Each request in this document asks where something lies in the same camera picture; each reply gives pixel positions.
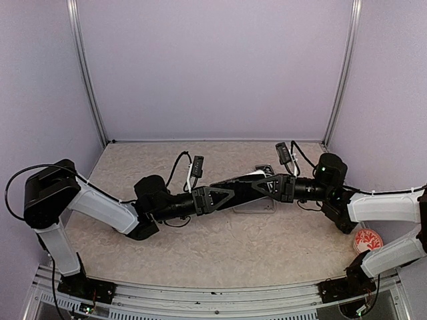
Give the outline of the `black phone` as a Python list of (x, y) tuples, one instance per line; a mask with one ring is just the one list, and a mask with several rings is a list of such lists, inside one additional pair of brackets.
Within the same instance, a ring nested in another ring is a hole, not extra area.
[(213, 188), (231, 189), (234, 191), (234, 197), (229, 199), (222, 206), (218, 207), (218, 211), (264, 198), (263, 194), (252, 188), (253, 181), (258, 181), (264, 178), (266, 178), (266, 174), (261, 170), (257, 170), (250, 174), (211, 184), (210, 187)]

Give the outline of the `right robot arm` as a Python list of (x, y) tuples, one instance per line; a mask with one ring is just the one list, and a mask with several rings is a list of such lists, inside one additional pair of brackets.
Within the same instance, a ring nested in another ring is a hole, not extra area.
[(391, 243), (360, 253), (346, 268), (341, 289), (355, 296), (379, 274), (426, 257), (426, 187), (367, 192), (344, 184), (347, 165), (333, 153), (320, 155), (311, 179), (277, 174), (252, 189), (282, 203), (319, 201), (322, 213), (343, 233), (365, 221), (405, 221), (415, 228)]

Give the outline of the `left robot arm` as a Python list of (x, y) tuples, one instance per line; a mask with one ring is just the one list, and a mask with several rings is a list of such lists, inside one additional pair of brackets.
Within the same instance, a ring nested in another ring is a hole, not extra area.
[(64, 231), (60, 219), (64, 211), (80, 212), (141, 241), (159, 231), (158, 223), (232, 207), (236, 196), (233, 187), (196, 187), (172, 195), (162, 177), (151, 175), (137, 182), (137, 199), (128, 203), (90, 183), (69, 159), (22, 169), (10, 180), (34, 169), (38, 173), (25, 182), (20, 220), (36, 232), (68, 287), (81, 297), (93, 291), (93, 281), (85, 275), (83, 263)]

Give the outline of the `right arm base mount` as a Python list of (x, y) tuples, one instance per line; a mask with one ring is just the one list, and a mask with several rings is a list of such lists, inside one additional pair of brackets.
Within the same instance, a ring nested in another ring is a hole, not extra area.
[(318, 283), (322, 303), (341, 301), (376, 290), (375, 280), (368, 277), (361, 267), (348, 267), (346, 276), (327, 279)]

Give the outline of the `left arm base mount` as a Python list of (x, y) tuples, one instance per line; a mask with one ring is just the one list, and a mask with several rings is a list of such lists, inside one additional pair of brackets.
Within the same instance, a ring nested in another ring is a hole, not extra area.
[(116, 287), (113, 282), (88, 277), (84, 267), (81, 267), (79, 273), (62, 275), (57, 290), (72, 297), (111, 305)]

